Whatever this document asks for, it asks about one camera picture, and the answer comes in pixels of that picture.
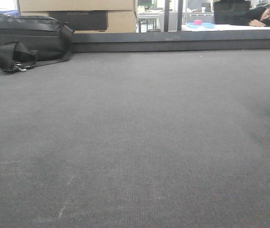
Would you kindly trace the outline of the black fabric shoulder bag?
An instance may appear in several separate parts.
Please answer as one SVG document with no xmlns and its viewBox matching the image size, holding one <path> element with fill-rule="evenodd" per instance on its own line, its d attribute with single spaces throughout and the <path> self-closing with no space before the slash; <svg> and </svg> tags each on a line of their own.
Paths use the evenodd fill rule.
<svg viewBox="0 0 270 228">
<path fill-rule="evenodd" d="M 7 73 L 67 61 L 74 30 L 48 16 L 0 14 L 0 69 Z"/>
</svg>

